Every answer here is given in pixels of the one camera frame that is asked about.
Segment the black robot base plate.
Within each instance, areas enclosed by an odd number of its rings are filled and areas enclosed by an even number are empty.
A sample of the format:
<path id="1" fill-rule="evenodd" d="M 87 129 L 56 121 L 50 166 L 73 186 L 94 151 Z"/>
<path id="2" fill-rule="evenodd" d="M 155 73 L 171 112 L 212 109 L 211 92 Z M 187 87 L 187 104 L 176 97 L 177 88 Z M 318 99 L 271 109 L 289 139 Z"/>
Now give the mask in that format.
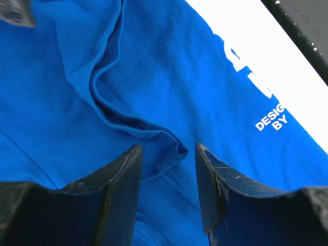
<path id="1" fill-rule="evenodd" d="M 262 3 L 327 84 L 327 0 Z"/>

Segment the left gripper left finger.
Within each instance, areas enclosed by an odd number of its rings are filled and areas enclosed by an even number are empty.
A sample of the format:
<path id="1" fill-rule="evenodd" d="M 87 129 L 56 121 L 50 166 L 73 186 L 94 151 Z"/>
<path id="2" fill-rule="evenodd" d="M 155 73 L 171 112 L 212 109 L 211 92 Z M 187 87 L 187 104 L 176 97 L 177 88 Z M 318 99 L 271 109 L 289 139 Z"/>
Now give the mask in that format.
<path id="1" fill-rule="evenodd" d="M 1 245 L 131 245 L 142 147 L 62 189 L 1 183 Z"/>

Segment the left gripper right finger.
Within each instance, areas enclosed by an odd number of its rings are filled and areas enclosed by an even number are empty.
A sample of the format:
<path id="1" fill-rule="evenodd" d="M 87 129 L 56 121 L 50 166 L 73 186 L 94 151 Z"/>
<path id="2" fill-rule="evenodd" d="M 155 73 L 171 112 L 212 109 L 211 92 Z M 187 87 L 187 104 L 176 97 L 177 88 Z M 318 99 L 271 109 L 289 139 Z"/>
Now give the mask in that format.
<path id="1" fill-rule="evenodd" d="M 286 192 L 195 146 L 203 231 L 210 245 L 327 245 L 327 187 Z"/>

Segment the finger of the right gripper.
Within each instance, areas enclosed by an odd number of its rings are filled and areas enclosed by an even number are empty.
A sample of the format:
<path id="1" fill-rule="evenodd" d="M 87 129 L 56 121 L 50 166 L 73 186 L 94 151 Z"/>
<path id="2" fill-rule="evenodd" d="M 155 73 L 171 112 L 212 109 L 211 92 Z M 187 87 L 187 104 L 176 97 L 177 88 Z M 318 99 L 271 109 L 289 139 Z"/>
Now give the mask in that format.
<path id="1" fill-rule="evenodd" d="M 0 8 L 2 21 L 20 27 L 36 26 L 29 0 L 1 0 Z"/>

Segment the blue t shirt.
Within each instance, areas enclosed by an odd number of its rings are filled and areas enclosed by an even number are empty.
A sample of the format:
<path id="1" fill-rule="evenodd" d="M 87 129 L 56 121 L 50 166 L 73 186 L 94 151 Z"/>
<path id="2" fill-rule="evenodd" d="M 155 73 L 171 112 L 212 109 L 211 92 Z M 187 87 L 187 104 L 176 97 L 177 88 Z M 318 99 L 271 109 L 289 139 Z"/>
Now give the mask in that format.
<path id="1" fill-rule="evenodd" d="M 206 245 L 194 151 L 278 189 L 327 185 L 327 154 L 185 1 L 33 1 L 1 22 L 1 180 L 62 188 L 133 144 L 133 245 Z"/>

